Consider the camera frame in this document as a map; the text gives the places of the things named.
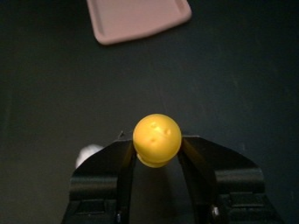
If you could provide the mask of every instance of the yellow sphere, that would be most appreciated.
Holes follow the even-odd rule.
[[[182,146],[182,131],[167,115],[148,115],[135,126],[134,144],[138,158],[150,167],[162,167]]]

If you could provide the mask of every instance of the white object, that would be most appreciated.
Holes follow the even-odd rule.
[[[96,40],[111,45],[148,37],[190,20],[187,0],[87,0]]]
[[[84,147],[79,152],[79,157],[76,160],[76,168],[82,165],[82,163],[99,151],[103,150],[103,146],[96,144],[91,144],[90,146]]]

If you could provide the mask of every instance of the dark background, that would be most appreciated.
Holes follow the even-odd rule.
[[[0,223],[60,223],[80,149],[152,113],[256,162],[296,223],[298,3],[191,0],[190,23],[103,46],[86,1],[0,1]]]

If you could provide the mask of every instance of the pink sponge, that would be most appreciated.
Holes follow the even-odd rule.
[[[87,0],[98,42],[148,37],[190,20],[187,0]]]

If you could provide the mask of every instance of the black surface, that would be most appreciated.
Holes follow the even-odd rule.
[[[102,46],[86,1],[0,1],[1,223],[60,223],[80,149],[152,113],[255,161],[296,223],[298,1],[190,4],[188,24]]]

